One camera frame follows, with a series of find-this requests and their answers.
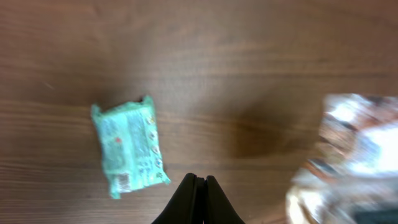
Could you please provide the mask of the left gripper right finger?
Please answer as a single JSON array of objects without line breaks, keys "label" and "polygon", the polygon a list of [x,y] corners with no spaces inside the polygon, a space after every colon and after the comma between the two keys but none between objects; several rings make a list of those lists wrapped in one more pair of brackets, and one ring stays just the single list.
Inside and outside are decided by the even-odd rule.
[{"label": "left gripper right finger", "polygon": [[206,178],[205,224],[244,224],[214,176]]}]

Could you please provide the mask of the beige brown food pouch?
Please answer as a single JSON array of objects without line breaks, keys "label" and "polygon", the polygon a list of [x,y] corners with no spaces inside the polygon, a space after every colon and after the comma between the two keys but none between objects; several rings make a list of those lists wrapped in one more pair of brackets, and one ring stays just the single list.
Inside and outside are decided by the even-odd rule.
[{"label": "beige brown food pouch", "polygon": [[397,97],[328,95],[316,153],[292,178],[287,223],[397,224]]}]

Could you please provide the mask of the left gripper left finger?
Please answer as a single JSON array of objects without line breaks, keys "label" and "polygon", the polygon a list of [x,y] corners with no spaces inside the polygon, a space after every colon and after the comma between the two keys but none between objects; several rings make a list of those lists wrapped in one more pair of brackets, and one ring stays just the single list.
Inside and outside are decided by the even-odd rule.
[{"label": "left gripper left finger", "polygon": [[197,192],[197,176],[188,173],[172,195],[166,207],[152,224],[192,223]]}]

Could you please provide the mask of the teal snack packet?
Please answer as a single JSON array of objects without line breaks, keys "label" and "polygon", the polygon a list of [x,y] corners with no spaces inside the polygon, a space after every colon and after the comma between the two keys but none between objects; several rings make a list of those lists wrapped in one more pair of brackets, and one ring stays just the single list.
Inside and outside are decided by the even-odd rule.
[{"label": "teal snack packet", "polygon": [[92,105],[91,118],[113,199],[152,185],[170,183],[160,152],[152,97],[147,95],[140,102],[130,101],[106,111]]}]

